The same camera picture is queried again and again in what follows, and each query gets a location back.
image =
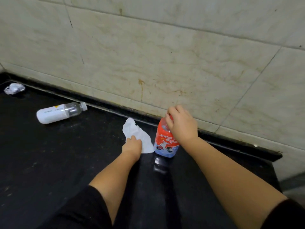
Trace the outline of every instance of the person's left hand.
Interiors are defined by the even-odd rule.
[[[137,140],[135,136],[127,138],[126,143],[122,146],[122,153],[132,155],[136,161],[139,160],[142,152],[142,141]]]

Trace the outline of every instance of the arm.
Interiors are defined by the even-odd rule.
[[[137,140],[135,136],[127,138],[120,156],[98,173],[89,184],[103,196],[112,224],[125,191],[128,174],[135,162],[139,160],[141,150],[141,140]]]
[[[174,137],[196,161],[237,227],[259,229],[287,197],[199,138],[196,120],[182,106],[170,107],[168,113],[166,122]]]

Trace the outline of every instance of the bottle cap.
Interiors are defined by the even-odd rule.
[[[81,108],[83,111],[86,111],[88,109],[85,102],[81,102]]]

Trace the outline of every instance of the white tissue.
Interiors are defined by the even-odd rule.
[[[22,84],[12,83],[4,89],[4,92],[8,95],[14,95],[24,90],[25,90],[25,86],[23,86]]]
[[[132,135],[135,136],[135,138],[141,139],[142,141],[142,153],[143,154],[149,154],[154,152],[154,148],[150,139],[150,136],[143,131],[139,126],[135,125],[135,120],[132,118],[128,118],[123,125],[123,133],[127,138],[131,138]]]

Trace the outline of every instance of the bottle label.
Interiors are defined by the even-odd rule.
[[[165,131],[159,124],[154,145],[155,152],[164,157],[172,158],[175,156],[178,147],[179,143],[173,137],[173,134]]]
[[[55,121],[69,118],[69,115],[65,111],[64,104],[40,109],[37,111],[36,116],[39,122],[42,124],[49,124]]]

